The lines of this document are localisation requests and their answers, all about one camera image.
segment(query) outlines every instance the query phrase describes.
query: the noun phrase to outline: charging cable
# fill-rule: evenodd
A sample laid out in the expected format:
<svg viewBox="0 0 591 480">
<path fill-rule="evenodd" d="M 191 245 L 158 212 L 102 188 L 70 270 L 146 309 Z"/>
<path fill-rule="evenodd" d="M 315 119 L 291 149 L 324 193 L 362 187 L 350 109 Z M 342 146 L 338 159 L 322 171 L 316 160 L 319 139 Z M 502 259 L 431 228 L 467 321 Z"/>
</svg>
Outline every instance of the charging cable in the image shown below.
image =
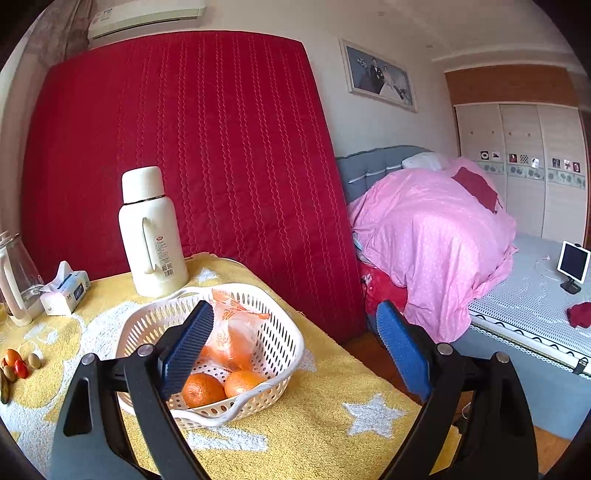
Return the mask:
<svg viewBox="0 0 591 480">
<path fill-rule="evenodd" d="M 539 263 L 540 261 L 542 261 L 542 260 L 550 260 L 550 256 L 549 256 L 549 255 L 546 255 L 544 258 L 540 258 L 539 260 L 537 260 L 537 261 L 535 262 L 535 265 L 534 265 L 534 270 L 535 270 L 536 272 L 538 272 L 540 275 L 542 275 L 542 277 L 549 278 L 550 280 L 560 281 L 560 280 L 561 280 L 560 278 L 556 278 L 556 277 L 549 277 L 548 275 L 545 275 L 545 274 L 543 274 L 541 271 L 539 271 L 539 270 L 538 270 L 538 263 Z M 542 267 L 542 269 L 543 269 L 544 271 L 546 271 L 546 272 L 553 273 L 553 270 L 549 270 L 548 268 L 544 268 L 544 267 Z"/>
</svg>

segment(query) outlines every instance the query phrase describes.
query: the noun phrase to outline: sliding wardrobe door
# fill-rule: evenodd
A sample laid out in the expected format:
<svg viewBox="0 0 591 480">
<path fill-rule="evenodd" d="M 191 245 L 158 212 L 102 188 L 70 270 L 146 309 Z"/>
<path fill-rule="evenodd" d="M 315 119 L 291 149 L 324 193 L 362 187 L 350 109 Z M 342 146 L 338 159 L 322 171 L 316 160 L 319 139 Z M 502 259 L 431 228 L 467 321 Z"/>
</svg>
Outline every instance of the sliding wardrobe door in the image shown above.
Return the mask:
<svg viewBox="0 0 591 480">
<path fill-rule="evenodd" d="M 499 105 L 456 105 L 456 116 L 462 156 L 475 161 L 488 173 L 505 201 L 505 140 Z"/>
<path fill-rule="evenodd" d="M 583 243 L 587 220 L 587 160 L 576 108 L 539 105 L 547 184 L 542 236 Z"/>
<path fill-rule="evenodd" d="M 545 202 L 544 146 L 536 105 L 501 105 L 507 158 L 507 212 L 517 230 L 542 235 Z"/>
</svg>

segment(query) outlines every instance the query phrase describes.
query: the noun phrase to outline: wedding photo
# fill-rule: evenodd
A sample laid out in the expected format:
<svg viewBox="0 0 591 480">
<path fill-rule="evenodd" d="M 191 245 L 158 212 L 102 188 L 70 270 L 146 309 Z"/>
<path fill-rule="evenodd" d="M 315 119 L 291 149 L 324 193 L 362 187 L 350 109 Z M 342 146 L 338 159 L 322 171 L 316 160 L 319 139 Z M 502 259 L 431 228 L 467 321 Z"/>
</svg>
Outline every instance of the wedding photo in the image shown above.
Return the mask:
<svg viewBox="0 0 591 480">
<path fill-rule="evenodd" d="M 351 93 L 416 111 L 413 90 L 405 70 L 345 40 L 341 41 L 341 47 Z"/>
</svg>

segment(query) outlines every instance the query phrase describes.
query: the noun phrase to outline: white plastic basket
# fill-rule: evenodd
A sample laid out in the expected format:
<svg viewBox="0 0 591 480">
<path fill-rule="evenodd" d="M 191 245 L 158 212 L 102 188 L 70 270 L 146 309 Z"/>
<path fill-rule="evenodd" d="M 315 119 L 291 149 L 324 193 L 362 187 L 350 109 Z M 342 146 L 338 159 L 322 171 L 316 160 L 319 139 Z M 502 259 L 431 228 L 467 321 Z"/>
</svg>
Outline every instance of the white plastic basket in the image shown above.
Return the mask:
<svg viewBox="0 0 591 480">
<path fill-rule="evenodd" d="M 115 356 L 127 356 L 144 343 L 155 344 L 164 331 L 184 322 L 200 300 L 212 300 L 212 290 L 228 292 L 253 312 L 269 313 L 257 334 L 252 358 L 253 370 L 267 377 L 253 390 L 237 397 L 204 407 L 188 408 L 180 393 L 168 401 L 168 407 L 179 427 L 195 429 L 217 427 L 252 415 L 273 405 L 285 391 L 291 375 L 304 355 L 304 339 L 289 315 L 267 293 L 258 287 L 229 283 L 215 287 L 187 287 L 174 294 L 142 305 L 125 322 Z M 209 361 L 201 361 L 193 373 L 205 372 L 224 383 L 229 371 Z M 119 393 L 121 408 L 135 414 L 131 398 Z"/>
</svg>

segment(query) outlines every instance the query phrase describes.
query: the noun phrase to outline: table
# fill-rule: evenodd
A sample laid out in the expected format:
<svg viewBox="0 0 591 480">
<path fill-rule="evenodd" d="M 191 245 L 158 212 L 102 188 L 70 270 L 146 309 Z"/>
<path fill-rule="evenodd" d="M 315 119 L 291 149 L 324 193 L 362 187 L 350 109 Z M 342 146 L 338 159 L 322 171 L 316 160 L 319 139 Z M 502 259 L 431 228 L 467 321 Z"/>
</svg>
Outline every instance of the table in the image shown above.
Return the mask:
<svg viewBox="0 0 591 480">
<path fill-rule="evenodd" d="M 304 336 L 306 355 L 274 406 L 221 427 L 183 430 L 212 478 L 376 479 L 409 432 L 420 407 L 374 375 L 292 309 L 243 265 L 201 253 L 187 260 L 190 285 L 248 283 L 265 290 Z M 44 366 L 13 386 L 0 416 L 31 462 L 48 475 L 51 441 L 70 379 L 82 356 L 113 358 L 129 313 L 150 301 L 130 274 L 92 282 L 69 316 L 42 314 L 26 327 L 0 320 L 0 348 L 35 352 Z M 134 416 L 124 422 L 138 462 L 155 471 Z M 459 441 L 451 427 L 435 469 L 447 466 Z"/>
</svg>

